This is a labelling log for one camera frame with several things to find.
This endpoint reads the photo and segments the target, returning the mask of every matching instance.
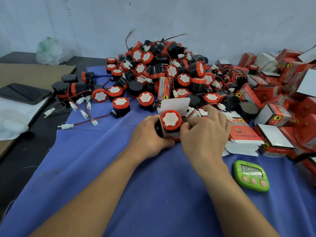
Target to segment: forearm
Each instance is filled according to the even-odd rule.
[[[237,185],[223,163],[201,176],[225,237],[277,237],[278,233]]]
[[[132,173],[139,164],[123,151],[75,198],[30,236],[102,236]]]

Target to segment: hand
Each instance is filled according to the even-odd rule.
[[[126,147],[127,150],[135,151],[138,160],[154,157],[164,148],[173,147],[172,139],[160,138],[155,129],[155,124],[159,120],[159,115],[147,116],[132,133],[131,139]]]
[[[183,151],[200,176],[226,166],[222,153],[231,127],[226,116],[214,107],[208,105],[203,110],[208,118],[194,117],[180,128]]]

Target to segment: left hand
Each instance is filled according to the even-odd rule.
[[[127,151],[133,151],[139,161],[154,157],[164,148],[174,145],[172,139],[160,138],[155,129],[159,115],[147,116],[133,131],[126,147]]]

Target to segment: pink button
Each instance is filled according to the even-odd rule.
[[[260,185],[262,185],[263,187],[267,187],[267,183],[264,180],[260,181]]]

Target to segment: plastic bag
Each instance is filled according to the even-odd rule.
[[[70,48],[65,47],[58,39],[51,37],[46,37],[44,41],[40,42],[36,51],[36,60],[42,64],[58,65],[72,57]]]

